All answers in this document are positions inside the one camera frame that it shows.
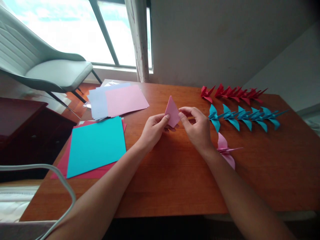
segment red origami crane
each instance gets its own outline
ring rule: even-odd
[[[207,91],[207,87],[203,86],[201,89],[201,97],[207,99],[209,102],[212,103],[212,98],[210,97],[212,91],[216,86],[214,86],[210,91]]]
[[[259,90],[258,92],[256,90],[257,90],[256,88],[255,89],[251,88],[251,91],[247,92],[247,89],[242,90],[242,87],[235,87],[234,89],[232,89],[230,86],[226,90],[224,90],[223,85],[220,84],[214,96],[233,98],[237,102],[240,102],[240,99],[242,99],[250,106],[251,99],[258,101],[259,103],[263,103],[259,99],[259,96],[263,94],[267,90],[267,88],[263,91]]]

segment window frame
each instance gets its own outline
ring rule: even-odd
[[[96,62],[92,62],[92,64],[94,65],[98,65],[98,66],[109,66],[109,67],[119,67],[119,68],[132,68],[132,69],[136,69],[136,66],[127,66],[127,65],[121,65],[119,64],[118,58],[117,58],[117,54],[113,48],[113,44],[112,41],[110,39],[107,27],[104,23],[103,17],[101,15],[100,12],[100,8],[98,5],[98,0],[88,0],[90,2],[90,5],[92,7],[93,13],[97,19],[97,22],[99,24],[100,30],[102,32],[102,35],[107,43],[107,46],[109,48],[109,51],[111,53],[112,59],[114,61],[114,64],[109,64],[109,63],[96,63]],[[125,1],[124,0],[100,0],[103,2],[110,2],[110,3],[118,3],[118,4],[123,4],[125,5]],[[152,19],[151,19],[151,0],[147,0],[147,8],[150,9],[150,42],[151,42],[151,49],[152,49]],[[149,69],[152,70],[153,69],[153,51],[151,50],[151,63],[152,66],[149,66]]]

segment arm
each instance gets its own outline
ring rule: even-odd
[[[212,145],[209,119],[197,108],[179,109],[190,141],[208,164],[235,224],[246,239],[295,239]]]
[[[163,131],[175,131],[167,125],[169,117],[164,114],[150,117],[140,139],[76,201],[71,212],[47,239],[100,240],[141,160],[159,141]]]

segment chair seat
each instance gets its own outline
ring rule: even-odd
[[[70,92],[75,90],[91,71],[91,62],[51,60],[34,66],[25,76],[55,83],[66,92]]]

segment hand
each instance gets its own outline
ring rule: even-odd
[[[187,132],[187,135],[201,154],[208,149],[215,149],[210,137],[210,122],[199,109],[196,107],[179,108],[179,117]]]
[[[170,114],[164,116],[164,113],[149,117],[137,144],[150,152],[159,141],[163,132],[169,132],[169,130],[175,132],[175,128],[179,127],[178,124],[175,128],[167,125],[169,119]]]

